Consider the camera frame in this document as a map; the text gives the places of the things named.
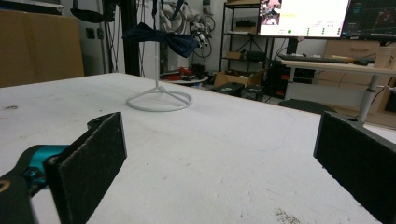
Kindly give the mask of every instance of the cardboard box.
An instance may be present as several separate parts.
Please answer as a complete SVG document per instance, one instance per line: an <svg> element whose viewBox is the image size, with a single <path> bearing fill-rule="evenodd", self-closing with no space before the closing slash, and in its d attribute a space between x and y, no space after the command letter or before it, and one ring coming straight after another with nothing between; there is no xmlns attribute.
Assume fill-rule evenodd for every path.
<svg viewBox="0 0 396 224"><path fill-rule="evenodd" d="M0 9L0 87L83 77L75 18Z"/></svg>
<svg viewBox="0 0 396 224"><path fill-rule="evenodd" d="M226 57L229 59L241 59L242 58L242 53L240 52L227 52Z"/></svg>
<svg viewBox="0 0 396 224"><path fill-rule="evenodd" d="M262 75L265 73L266 69L262 69L258 72L217 72L214 87L224 85L229 82L237 82L244 84L245 87L248 85L260 86L262 83Z"/></svg>
<svg viewBox="0 0 396 224"><path fill-rule="evenodd" d="M234 31L246 31L249 32L252 35L257 34L257 27L240 27L240 26L235 26L233 29Z"/></svg>

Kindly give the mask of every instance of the computer monitor stand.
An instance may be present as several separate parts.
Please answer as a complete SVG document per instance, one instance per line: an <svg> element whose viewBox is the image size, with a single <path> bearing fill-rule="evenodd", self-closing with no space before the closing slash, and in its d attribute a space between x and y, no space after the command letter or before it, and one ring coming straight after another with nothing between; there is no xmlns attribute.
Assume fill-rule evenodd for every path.
<svg viewBox="0 0 396 224"><path fill-rule="evenodd" d="M290 37L288 41L288 47L286 49L286 54L293 54L297 52L298 39L296 37Z"/></svg>

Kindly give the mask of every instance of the cardboard panel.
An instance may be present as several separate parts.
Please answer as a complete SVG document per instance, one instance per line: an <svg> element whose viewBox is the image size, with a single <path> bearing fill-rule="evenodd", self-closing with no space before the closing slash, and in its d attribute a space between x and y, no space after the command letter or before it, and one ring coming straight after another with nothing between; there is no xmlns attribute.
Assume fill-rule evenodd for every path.
<svg viewBox="0 0 396 224"><path fill-rule="evenodd" d="M84 76L75 18L0 10L0 21L0 87Z"/></svg>

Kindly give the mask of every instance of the cable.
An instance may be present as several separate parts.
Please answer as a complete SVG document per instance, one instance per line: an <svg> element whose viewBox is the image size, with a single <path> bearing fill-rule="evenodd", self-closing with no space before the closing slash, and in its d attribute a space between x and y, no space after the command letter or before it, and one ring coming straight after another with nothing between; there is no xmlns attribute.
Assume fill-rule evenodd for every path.
<svg viewBox="0 0 396 224"><path fill-rule="evenodd" d="M390 80L389 80L387 86L390 84L390 82L391 82L392 80L393 80L393 77L390 78ZM382 90L379 91L379 92L375 95L375 97L374 97L373 101L370 103L370 105L373 104L373 102L375 101L376 97L377 97L377 96L379 95L379 93L381 93L383 90L384 90L384 88L382 88Z"/></svg>

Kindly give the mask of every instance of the table surface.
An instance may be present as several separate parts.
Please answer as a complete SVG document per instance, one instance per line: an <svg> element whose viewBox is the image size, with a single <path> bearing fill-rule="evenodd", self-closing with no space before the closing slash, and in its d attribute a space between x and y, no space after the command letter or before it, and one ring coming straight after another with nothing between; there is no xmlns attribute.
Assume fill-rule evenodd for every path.
<svg viewBox="0 0 396 224"><path fill-rule="evenodd" d="M160 84L192 105L132 109L126 98L154 80L123 74L0 89L0 174L28 147L71 144L89 120L120 111L128 158L89 223L377 223L313 157L319 115ZM32 202L40 223L59 222L49 190Z"/></svg>
<svg viewBox="0 0 396 224"><path fill-rule="evenodd" d="M296 62L296 61L286 61L282 60L282 64L285 64L289 67L303 67L308 69L323 69L323 70L332 70L332 71L342 71L342 72L350 72L362 75L379 75L379 76L388 76L388 77L396 77L396 71L390 70L386 68L374 68L372 63L367 66L356 65L353 63L311 63L311 62Z"/></svg>

